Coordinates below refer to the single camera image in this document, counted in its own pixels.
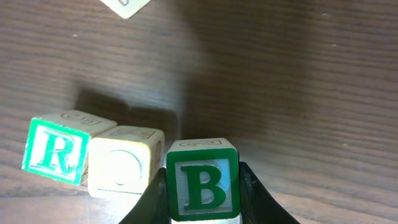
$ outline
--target green frame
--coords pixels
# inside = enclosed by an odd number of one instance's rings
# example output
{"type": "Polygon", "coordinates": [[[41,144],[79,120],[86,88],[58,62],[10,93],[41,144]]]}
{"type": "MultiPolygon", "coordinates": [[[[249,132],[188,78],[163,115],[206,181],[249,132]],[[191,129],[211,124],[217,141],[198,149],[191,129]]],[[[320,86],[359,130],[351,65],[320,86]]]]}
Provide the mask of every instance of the green frame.
{"type": "Polygon", "coordinates": [[[170,216],[175,221],[198,221],[235,218],[241,209],[239,189],[239,159],[238,152],[233,148],[225,149],[199,149],[192,151],[169,152],[166,158],[167,191],[169,195],[170,216]],[[177,200],[177,180],[175,176],[175,163],[184,161],[200,161],[210,159],[228,159],[229,174],[231,178],[232,212],[220,212],[210,214],[179,215],[177,200]]]}
{"type": "Polygon", "coordinates": [[[55,124],[53,122],[45,121],[45,120],[42,120],[39,118],[33,118],[32,121],[30,122],[30,128],[29,128],[29,132],[28,132],[28,136],[27,136],[24,158],[22,160],[22,170],[31,172],[33,174],[41,175],[44,177],[49,177],[53,180],[61,181],[64,183],[80,185],[81,177],[82,177],[83,171],[84,171],[84,164],[85,164],[86,157],[87,157],[87,144],[88,144],[89,140],[90,140],[90,135],[87,133],[84,133],[83,131],[68,128],[68,127],[62,126],[60,124],[55,124]],[[80,157],[78,160],[78,165],[76,167],[76,176],[75,176],[74,181],[70,181],[68,179],[64,179],[64,178],[56,176],[56,175],[43,173],[36,169],[31,169],[29,167],[30,159],[32,158],[33,145],[34,145],[34,141],[35,141],[35,137],[36,137],[36,130],[37,130],[38,126],[45,126],[47,128],[51,128],[51,129],[57,130],[59,132],[65,133],[65,134],[81,137],[80,157]]]}

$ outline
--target dark wood surface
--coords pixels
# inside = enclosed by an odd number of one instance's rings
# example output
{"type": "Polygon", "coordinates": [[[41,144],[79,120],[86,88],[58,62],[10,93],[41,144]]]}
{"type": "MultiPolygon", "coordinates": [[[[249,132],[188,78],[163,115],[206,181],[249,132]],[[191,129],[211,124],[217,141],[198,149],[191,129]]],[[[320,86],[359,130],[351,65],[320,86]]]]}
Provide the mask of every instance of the dark wood surface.
{"type": "Polygon", "coordinates": [[[229,139],[302,223],[397,223],[397,72],[394,0],[0,1],[0,219],[127,214],[21,171],[31,117],[77,108],[229,139]]]}

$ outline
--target block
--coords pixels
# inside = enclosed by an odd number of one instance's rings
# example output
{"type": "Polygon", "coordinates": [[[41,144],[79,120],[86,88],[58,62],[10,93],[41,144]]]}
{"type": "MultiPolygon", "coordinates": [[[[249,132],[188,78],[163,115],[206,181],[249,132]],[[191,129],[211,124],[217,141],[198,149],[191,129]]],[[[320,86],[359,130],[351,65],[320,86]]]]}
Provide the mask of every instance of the block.
{"type": "Polygon", "coordinates": [[[22,170],[80,185],[87,179],[87,144],[116,125],[77,110],[32,118],[22,170]]]}
{"type": "Polygon", "coordinates": [[[128,197],[142,194],[162,167],[164,133],[159,129],[117,126],[95,137],[88,148],[90,195],[128,197]]]}
{"type": "Polygon", "coordinates": [[[128,19],[134,15],[138,10],[144,7],[150,0],[100,0],[107,5],[112,11],[121,16],[123,19],[128,19]]]}
{"type": "Polygon", "coordinates": [[[239,159],[224,138],[176,141],[166,157],[170,216],[217,220],[240,213],[239,159]]]}

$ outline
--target wooden block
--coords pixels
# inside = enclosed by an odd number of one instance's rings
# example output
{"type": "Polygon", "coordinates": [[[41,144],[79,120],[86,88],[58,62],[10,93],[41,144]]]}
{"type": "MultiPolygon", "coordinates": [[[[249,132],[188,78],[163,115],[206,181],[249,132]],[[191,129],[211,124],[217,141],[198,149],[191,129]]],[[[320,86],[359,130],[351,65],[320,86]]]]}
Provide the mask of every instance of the wooden block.
{"type": "Polygon", "coordinates": [[[138,10],[144,7],[150,0],[100,0],[107,5],[112,11],[121,16],[123,19],[128,19],[134,15],[138,10]]]}
{"type": "Polygon", "coordinates": [[[166,158],[171,218],[180,222],[238,216],[238,162],[237,150],[224,138],[176,141],[166,158]]]}
{"type": "Polygon", "coordinates": [[[162,167],[164,133],[118,126],[89,144],[88,192],[93,197],[142,194],[162,167]]]}
{"type": "Polygon", "coordinates": [[[87,144],[116,125],[77,110],[32,118],[22,170],[80,185],[87,178],[87,144]]]}

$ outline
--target tabletop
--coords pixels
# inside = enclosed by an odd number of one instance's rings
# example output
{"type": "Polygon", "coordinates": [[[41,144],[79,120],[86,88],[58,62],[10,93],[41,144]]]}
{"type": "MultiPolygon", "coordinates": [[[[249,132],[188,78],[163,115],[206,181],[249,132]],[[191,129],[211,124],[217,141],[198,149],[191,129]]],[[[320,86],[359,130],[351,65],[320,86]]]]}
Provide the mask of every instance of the tabletop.
{"type": "Polygon", "coordinates": [[[34,116],[78,109],[226,138],[301,223],[398,222],[398,2],[0,2],[3,223],[117,223],[131,204],[21,171],[34,116]]]}

